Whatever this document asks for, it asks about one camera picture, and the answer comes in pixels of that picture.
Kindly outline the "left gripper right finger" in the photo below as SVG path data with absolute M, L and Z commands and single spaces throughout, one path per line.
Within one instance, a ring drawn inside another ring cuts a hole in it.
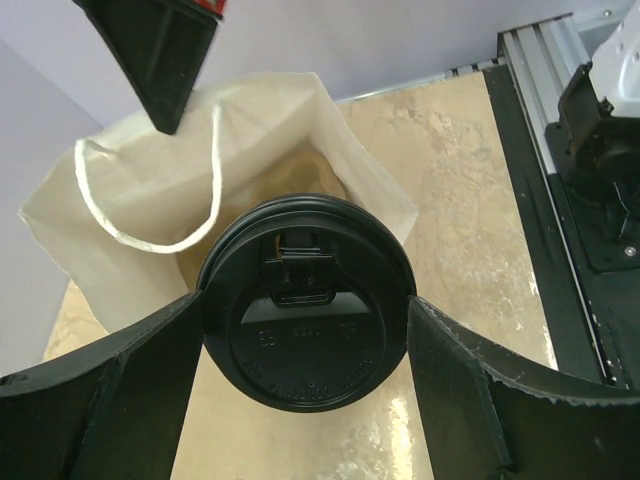
M 419 297 L 408 355 L 435 478 L 638 478 L 638 393 L 533 362 Z

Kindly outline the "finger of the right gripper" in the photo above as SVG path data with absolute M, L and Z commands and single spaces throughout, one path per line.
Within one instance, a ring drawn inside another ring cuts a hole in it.
M 218 1 L 83 0 L 155 129 L 176 133 L 220 23 Z

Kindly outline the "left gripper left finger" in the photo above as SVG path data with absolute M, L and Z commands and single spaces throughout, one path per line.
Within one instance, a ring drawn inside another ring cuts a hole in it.
M 2 377 L 2 478 L 170 478 L 202 341 L 190 294 Z

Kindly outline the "brown paper bag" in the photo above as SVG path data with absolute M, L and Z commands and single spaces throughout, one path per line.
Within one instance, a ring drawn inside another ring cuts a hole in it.
M 319 77 L 263 73 L 192 93 L 178 131 L 135 113 L 75 142 L 23 204 L 32 236 L 108 332 L 185 295 L 181 253 L 204 246 L 230 207 L 282 186 L 279 159 L 304 141 L 347 197 L 405 241 L 418 209 L 356 139 Z

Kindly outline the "black cup lid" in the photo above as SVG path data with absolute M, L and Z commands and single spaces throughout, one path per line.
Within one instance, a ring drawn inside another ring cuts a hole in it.
M 350 405 L 394 372 L 417 292 L 396 236 L 323 194 L 280 196 L 238 217 L 196 289 L 222 374 L 251 399 L 297 413 Z

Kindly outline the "brown cup carrier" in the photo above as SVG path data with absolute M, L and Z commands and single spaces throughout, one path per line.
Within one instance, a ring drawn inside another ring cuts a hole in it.
M 248 185 L 224 200 L 211 231 L 196 245 L 177 255 L 177 264 L 188 290 L 196 289 L 206 256 L 233 221 L 263 202 L 298 193 L 321 193 L 350 199 L 343 183 L 323 155 L 307 147 L 284 155 Z

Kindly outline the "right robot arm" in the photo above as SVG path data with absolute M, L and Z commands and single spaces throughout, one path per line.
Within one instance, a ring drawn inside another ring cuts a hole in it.
M 220 1 L 84 1 L 153 126 L 174 134 L 221 21 Z M 547 171 L 586 211 L 585 238 L 639 239 L 639 11 L 593 53 L 570 17 L 501 33 Z

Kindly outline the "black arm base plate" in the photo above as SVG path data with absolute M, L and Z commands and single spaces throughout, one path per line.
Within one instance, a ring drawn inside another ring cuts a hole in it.
M 578 242 L 560 180 L 543 172 L 505 66 L 484 73 L 559 369 L 639 387 L 639 272 L 596 273 Z

